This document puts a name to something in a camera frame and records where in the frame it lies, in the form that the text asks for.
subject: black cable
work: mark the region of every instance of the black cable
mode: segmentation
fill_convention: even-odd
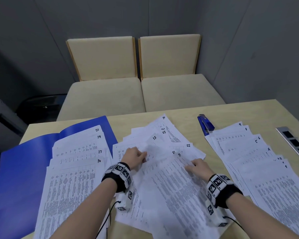
[[[234,219],[230,218],[229,216],[223,216],[223,218],[231,219],[233,222],[235,222],[237,225],[239,225],[241,229],[243,229],[243,227],[237,221],[235,221]]]
[[[109,216],[110,216],[110,214],[111,214],[111,211],[112,211],[112,209],[113,209],[113,207],[114,207],[114,205],[115,205],[116,203],[121,203],[121,202],[120,202],[120,201],[116,201],[116,202],[112,205],[112,207],[111,207],[111,209],[110,209],[110,212],[109,212],[109,214],[107,215],[107,218],[105,219],[105,221],[104,221],[104,223],[103,223],[101,229],[99,230],[98,234],[96,235],[95,239],[98,237],[98,235],[100,234],[101,230],[103,229],[103,227],[104,227],[104,225],[105,225],[107,219],[109,218]]]

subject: blue folder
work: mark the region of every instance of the blue folder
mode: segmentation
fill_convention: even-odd
[[[54,143],[96,125],[102,127],[112,154],[117,140],[106,116],[34,138],[1,154],[0,239],[20,239],[34,232]]]

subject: seat cushion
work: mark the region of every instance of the seat cushion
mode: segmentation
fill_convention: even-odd
[[[72,84],[57,121],[145,112],[138,78],[91,80]]]
[[[141,37],[143,78],[195,74],[199,34]]]
[[[202,74],[142,80],[147,112],[226,104]]]
[[[137,76],[132,37],[71,39],[67,43],[81,80]]]

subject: hand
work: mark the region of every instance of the hand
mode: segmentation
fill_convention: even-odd
[[[135,169],[142,162],[146,162],[147,152],[140,152],[137,147],[128,148],[121,160],[121,162],[127,163],[130,169]]]
[[[192,163],[195,166],[186,165],[186,171],[195,174],[205,182],[208,182],[210,177],[215,174],[214,171],[211,170],[211,168],[208,166],[208,164],[201,158],[192,160]]]

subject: table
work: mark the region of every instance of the table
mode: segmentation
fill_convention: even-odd
[[[271,146],[276,154],[282,154],[289,160],[291,167],[299,176],[299,156],[275,129],[276,127],[287,126],[291,130],[291,133],[299,139],[299,121],[277,100],[110,116],[108,117],[108,121],[117,141],[120,142],[123,140],[123,137],[131,133],[131,128],[146,126],[163,113],[166,113],[176,128],[195,147],[206,153],[205,161],[217,173],[224,173],[229,176],[224,164],[205,140],[197,120],[198,114],[205,114],[213,123],[215,129],[224,128],[238,121],[242,121],[244,125],[249,125],[253,134],[260,133],[265,142]],[[21,143],[37,136],[60,132],[68,126],[85,120],[88,119],[31,124],[24,134]],[[116,222],[114,218],[115,211],[112,211],[112,225],[109,228],[108,234],[109,239],[152,238],[151,234]],[[24,237],[24,239],[32,239],[32,237],[33,233]],[[221,238],[248,238],[248,236],[237,225],[233,224],[225,231]]]

